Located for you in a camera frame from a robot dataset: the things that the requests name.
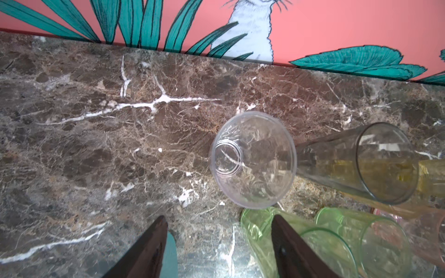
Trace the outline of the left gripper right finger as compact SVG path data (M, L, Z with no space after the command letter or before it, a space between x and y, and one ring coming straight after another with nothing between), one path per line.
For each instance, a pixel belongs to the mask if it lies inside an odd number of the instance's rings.
M273 218L271 238L281 278L338 277L280 215Z

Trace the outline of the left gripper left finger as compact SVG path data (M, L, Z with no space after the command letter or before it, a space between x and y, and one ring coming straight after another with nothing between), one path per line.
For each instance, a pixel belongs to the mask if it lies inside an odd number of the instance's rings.
M158 278L168 237L168 223L161 215L103 278Z

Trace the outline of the light green glass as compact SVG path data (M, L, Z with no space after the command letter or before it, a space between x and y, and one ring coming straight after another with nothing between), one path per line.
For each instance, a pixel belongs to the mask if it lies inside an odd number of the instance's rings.
M343 238L364 278L406 278L413 254L399 224L385 217L344 208L325 207L316 217L318 226Z
M241 228L265 278L279 277L271 236L272 221L276 215L281 215L337 275L342 278L359 276L351 249L336 233L275 207L262 210L244 209L241 216Z

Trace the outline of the clear short glass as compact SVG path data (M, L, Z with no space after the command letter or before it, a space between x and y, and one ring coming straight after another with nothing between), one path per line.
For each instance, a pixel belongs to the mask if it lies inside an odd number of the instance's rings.
M209 151L212 175L224 194L249 209L276 204L290 190L297 152L290 133L277 118L243 112L226 122Z

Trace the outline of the frosted teal glass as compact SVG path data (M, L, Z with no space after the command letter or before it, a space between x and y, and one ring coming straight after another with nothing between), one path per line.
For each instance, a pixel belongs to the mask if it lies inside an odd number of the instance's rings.
M160 278L178 278L178 257L176 241L168 232L166 247L163 254Z

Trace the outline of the dark brown glass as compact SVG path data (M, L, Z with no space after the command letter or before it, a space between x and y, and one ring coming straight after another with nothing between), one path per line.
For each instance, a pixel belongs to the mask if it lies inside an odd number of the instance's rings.
M418 157L396 126L377 122L296 146L297 175L338 191L387 205L411 198Z

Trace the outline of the pink glass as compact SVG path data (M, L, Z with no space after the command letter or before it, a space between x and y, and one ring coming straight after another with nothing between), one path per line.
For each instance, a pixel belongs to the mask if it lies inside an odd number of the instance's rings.
M379 209L375 215L397 222L407 235L414 253L440 268L445 267L445 211L429 209L413 218L403 218Z

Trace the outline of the orange yellow glass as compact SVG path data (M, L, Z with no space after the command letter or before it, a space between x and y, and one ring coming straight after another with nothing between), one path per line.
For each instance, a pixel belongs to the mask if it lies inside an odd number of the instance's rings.
M445 197L445 160L419 161L417 192L422 199Z

